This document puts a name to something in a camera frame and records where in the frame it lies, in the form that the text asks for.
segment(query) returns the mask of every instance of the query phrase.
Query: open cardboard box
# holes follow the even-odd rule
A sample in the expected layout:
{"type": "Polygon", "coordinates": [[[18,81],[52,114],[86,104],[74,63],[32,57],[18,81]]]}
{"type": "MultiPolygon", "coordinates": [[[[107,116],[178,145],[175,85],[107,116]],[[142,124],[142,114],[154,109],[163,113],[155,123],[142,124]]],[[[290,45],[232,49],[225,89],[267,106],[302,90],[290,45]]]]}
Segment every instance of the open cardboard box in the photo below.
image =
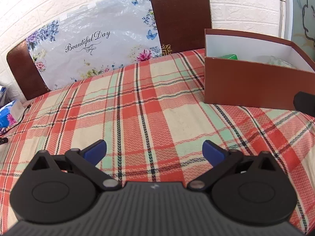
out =
{"type": "Polygon", "coordinates": [[[299,91],[315,95],[315,63],[294,42],[233,30],[205,29],[204,102],[295,110],[299,91]],[[238,60],[220,56],[236,54],[238,60]],[[275,56],[297,69],[269,65],[275,56]]]}

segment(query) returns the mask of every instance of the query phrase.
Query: plaid bed sheet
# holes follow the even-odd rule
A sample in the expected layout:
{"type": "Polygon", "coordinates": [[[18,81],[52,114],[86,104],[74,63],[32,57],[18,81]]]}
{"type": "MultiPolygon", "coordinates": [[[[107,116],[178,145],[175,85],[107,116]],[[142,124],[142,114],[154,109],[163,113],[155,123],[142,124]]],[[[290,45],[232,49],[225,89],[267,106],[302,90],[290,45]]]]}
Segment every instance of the plaid bed sheet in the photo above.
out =
{"type": "Polygon", "coordinates": [[[9,194],[34,154],[64,154],[104,139],[98,168],[114,178],[190,180],[211,168],[210,139],[246,155],[272,152],[298,194],[290,222],[302,232],[315,222],[314,118],[292,111],[207,105],[204,50],[153,59],[91,77],[32,101],[22,123],[0,146],[0,233],[16,222],[9,194]]]}

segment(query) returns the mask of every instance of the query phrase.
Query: white brick wall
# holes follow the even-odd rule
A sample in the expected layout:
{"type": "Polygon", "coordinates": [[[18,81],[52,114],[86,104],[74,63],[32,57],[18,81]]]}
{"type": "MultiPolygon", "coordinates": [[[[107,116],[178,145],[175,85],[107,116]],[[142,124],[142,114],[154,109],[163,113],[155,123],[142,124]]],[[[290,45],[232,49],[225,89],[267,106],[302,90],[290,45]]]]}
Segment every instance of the white brick wall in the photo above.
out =
{"type": "MultiPolygon", "coordinates": [[[[39,26],[93,0],[0,0],[0,85],[25,100],[6,61],[8,51],[39,26]]],[[[214,28],[278,36],[280,0],[210,0],[214,28]]]]}

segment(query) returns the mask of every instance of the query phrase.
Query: pink flower on package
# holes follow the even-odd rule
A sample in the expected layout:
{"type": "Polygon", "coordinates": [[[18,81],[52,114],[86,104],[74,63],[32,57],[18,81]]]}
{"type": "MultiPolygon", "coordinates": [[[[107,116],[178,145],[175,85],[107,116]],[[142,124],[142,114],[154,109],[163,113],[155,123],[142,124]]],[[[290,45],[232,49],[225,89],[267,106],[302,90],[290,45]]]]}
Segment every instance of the pink flower on package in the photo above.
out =
{"type": "Polygon", "coordinates": [[[137,56],[137,61],[146,61],[152,58],[152,54],[150,50],[143,50],[143,52],[139,53],[137,56]]]}
{"type": "Polygon", "coordinates": [[[43,72],[46,70],[46,66],[44,65],[43,62],[38,61],[35,63],[35,66],[38,69],[38,71],[40,71],[40,72],[43,72]]]}
{"type": "Polygon", "coordinates": [[[7,120],[9,122],[9,126],[11,126],[12,124],[16,123],[16,120],[14,120],[12,114],[10,114],[10,113],[7,115],[7,120]]]}

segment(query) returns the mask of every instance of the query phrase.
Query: black cord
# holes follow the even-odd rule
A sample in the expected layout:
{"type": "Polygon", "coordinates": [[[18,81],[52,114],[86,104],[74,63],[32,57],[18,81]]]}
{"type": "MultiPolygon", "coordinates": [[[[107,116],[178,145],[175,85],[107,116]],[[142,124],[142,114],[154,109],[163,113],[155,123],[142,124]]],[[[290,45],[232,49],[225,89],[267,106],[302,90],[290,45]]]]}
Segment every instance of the black cord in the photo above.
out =
{"type": "Polygon", "coordinates": [[[12,128],[9,128],[9,129],[5,132],[5,134],[7,134],[11,129],[15,128],[17,125],[19,125],[19,124],[23,121],[25,112],[26,112],[26,110],[29,109],[30,107],[31,107],[31,105],[28,105],[28,106],[25,108],[21,120],[20,120],[17,124],[15,124],[12,128]]]}

